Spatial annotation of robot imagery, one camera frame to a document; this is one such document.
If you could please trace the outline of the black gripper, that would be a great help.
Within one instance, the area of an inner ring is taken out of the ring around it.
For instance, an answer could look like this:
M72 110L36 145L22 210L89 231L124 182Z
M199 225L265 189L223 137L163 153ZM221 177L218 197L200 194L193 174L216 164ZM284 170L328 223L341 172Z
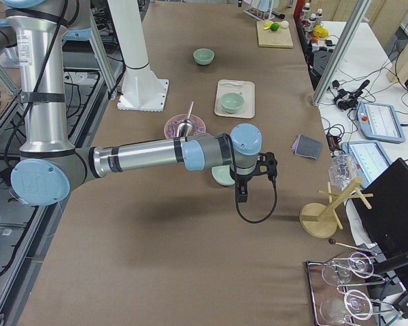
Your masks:
M250 178L247 176L237 176L235 181L235 197L236 202L244 203L248 201L248 182Z

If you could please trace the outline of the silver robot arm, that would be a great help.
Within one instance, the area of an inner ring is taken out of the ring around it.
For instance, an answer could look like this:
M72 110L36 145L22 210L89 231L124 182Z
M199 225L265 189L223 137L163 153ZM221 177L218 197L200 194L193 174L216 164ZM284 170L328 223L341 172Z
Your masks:
M101 148L77 148L69 140L63 79L62 38L86 26L87 1L6 1L6 20L16 32L25 107L26 141L11 173L16 194L48 206L84 183L109 173L182 163L188 170L229 166L246 199L247 182L264 164L262 135L252 124L230 134L199 134Z

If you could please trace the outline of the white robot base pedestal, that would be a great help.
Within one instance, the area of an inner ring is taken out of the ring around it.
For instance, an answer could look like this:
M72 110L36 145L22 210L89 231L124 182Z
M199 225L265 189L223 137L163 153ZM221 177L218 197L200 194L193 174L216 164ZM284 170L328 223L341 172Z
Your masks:
M118 108L163 111L169 81L157 78L150 67L137 2L112 0L108 5L126 67Z

